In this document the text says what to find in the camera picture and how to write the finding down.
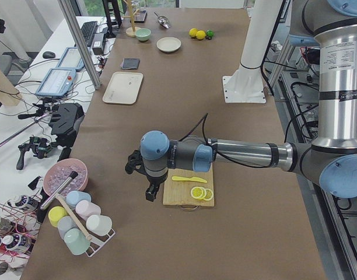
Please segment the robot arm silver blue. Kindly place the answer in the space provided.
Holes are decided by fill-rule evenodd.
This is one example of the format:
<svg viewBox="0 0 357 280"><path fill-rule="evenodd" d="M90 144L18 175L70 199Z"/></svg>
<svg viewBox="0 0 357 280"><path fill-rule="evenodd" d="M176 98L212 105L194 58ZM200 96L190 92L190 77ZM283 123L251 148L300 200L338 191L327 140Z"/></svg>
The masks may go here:
<svg viewBox="0 0 357 280"><path fill-rule="evenodd" d="M153 201L169 169L207 172L217 159L294 172L340 198L357 197L357 1L295 1L290 34L320 45L318 135L311 144L248 143L147 132L125 170L147 177Z"/></svg>

